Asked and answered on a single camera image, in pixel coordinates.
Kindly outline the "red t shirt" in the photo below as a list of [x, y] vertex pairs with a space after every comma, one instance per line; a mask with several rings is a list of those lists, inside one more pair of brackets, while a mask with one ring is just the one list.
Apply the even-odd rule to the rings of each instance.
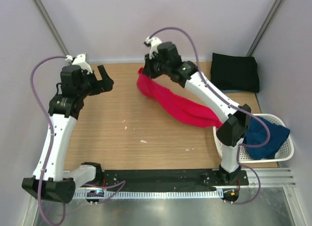
[[186, 125], [199, 128], [222, 126], [222, 122], [209, 107], [173, 93], [144, 75], [143, 70], [143, 68], [138, 70], [136, 81], [138, 90], [147, 98], [156, 101], [171, 117]]

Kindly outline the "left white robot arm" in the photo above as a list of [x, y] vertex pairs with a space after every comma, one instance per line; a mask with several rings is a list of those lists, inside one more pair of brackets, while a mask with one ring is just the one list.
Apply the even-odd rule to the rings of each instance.
[[69, 203], [75, 190], [85, 184], [98, 187], [103, 182], [99, 163], [84, 162], [74, 171], [64, 173], [64, 160], [73, 128], [87, 96], [109, 92], [113, 80], [103, 65], [97, 69], [102, 77], [97, 80], [93, 71], [79, 65], [68, 65], [60, 72], [61, 93], [49, 102], [48, 115], [52, 124], [32, 177], [24, 178], [22, 188], [34, 198], [59, 203]]

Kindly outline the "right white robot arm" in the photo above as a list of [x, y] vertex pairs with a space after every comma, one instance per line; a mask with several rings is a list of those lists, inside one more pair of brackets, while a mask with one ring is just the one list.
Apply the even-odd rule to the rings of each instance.
[[219, 166], [221, 182], [231, 185], [236, 182], [241, 171], [237, 160], [238, 142], [246, 134], [250, 117], [241, 112], [251, 108], [227, 98], [224, 93], [210, 83], [199, 67], [192, 61], [182, 61], [176, 46], [158, 38], [148, 39], [144, 45], [149, 47], [149, 53], [144, 57], [143, 73], [150, 78], [167, 75], [171, 81], [192, 92], [200, 98], [217, 116], [221, 127], [216, 136], [222, 143], [222, 158]]

